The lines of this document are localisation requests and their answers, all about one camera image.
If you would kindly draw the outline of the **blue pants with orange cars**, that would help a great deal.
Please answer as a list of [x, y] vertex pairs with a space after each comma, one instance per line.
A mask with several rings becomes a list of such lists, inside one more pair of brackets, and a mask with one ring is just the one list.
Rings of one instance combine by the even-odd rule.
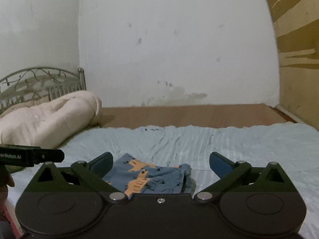
[[139, 161], [128, 153], [114, 162], [102, 180], [128, 197], [134, 194], [192, 194], [196, 187], [188, 164], [160, 167]]

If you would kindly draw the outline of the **cream quilted comforter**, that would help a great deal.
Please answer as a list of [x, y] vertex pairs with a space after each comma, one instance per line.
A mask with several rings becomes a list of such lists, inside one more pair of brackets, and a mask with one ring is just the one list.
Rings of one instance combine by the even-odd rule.
[[100, 98], [89, 91], [42, 103], [20, 103], [1, 114], [1, 144], [53, 149], [77, 132], [97, 125], [101, 114]]

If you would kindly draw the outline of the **light blue bed sheet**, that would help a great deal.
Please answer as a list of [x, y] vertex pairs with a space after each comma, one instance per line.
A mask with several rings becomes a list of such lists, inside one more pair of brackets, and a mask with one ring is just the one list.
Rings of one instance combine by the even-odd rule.
[[307, 206], [300, 235], [318, 238], [318, 131], [306, 124], [288, 122], [243, 128], [93, 128], [73, 136], [62, 150], [65, 153], [63, 166], [77, 160], [90, 161], [104, 152], [110, 152], [115, 160], [130, 154], [160, 167], [188, 164], [196, 184], [194, 192], [217, 181], [217, 175], [209, 167], [212, 152], [258, 167], [276, 161]]

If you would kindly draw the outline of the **ornate metal bed headboard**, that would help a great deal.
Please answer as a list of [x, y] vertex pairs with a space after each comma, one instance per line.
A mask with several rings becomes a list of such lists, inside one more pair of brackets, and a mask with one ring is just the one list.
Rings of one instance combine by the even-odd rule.
[[35, 66], [1, 78], [1, 113], [19, 103], [53, 100], [86, 90], [84, 69], [76, 72], [49, 66]]

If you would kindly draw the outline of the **brown wooden bed frame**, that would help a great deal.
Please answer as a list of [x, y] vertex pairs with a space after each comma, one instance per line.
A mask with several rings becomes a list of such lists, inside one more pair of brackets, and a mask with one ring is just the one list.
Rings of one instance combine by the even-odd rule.
[[99, 127], [199, 126], [211, 128], [270, 126], [295, 120], [265, 104], [103, 108]]

